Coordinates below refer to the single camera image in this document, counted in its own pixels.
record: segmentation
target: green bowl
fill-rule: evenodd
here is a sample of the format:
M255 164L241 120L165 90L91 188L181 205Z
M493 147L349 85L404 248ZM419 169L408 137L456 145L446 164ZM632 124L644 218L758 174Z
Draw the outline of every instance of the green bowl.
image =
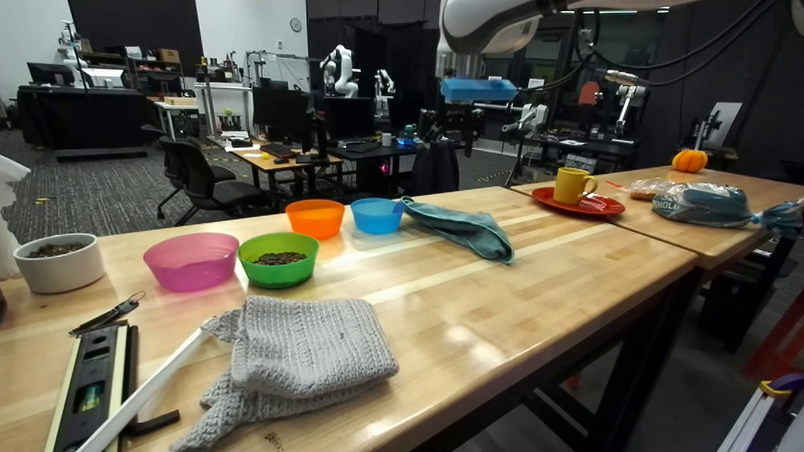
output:
M305 253L305 259L290 264L258 264L266 253ZM319 240L302 235L302 233L266 233L255 235L252 240L241 244L240 260L255 286L299 286L311 278L316 265Z

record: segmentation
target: red plate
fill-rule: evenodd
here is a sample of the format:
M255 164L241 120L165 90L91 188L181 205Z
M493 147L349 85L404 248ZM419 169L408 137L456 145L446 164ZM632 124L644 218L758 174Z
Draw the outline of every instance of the red plate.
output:
M625 210L623 203L619 203L613 199L604 199L604 195L591 195L591 199L583 199L580 203L559 203L559 201L554 201L554 185L536 188L532 191L532 201L545 205L545 208L566 210L566 214L572 214L572 217L609 218L609 217L619 217L619 214Z

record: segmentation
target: blue bowl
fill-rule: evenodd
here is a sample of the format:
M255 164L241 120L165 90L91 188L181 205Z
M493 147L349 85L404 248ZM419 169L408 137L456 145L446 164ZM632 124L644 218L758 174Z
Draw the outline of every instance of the blue bowl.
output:
M351 203L355 225L369 235L400 230L402 203L392 199L359 199Z

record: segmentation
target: pink bowl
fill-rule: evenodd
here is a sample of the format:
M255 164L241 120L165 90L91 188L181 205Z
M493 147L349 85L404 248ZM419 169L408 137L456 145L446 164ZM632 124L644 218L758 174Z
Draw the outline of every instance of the pink bowl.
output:
M144 253L155 281L169 291L202 291L233 276L240 240L227 233L188 233Z

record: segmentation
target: white bowl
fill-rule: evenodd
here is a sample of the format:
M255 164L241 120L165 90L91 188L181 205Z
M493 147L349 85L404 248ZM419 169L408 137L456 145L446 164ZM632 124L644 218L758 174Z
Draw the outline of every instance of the white bowl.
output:
M31 257L47 244L84 244L57 257ZM52 233L15 248L15 260L34 293L74 291L98 281L106 268L94 233Z

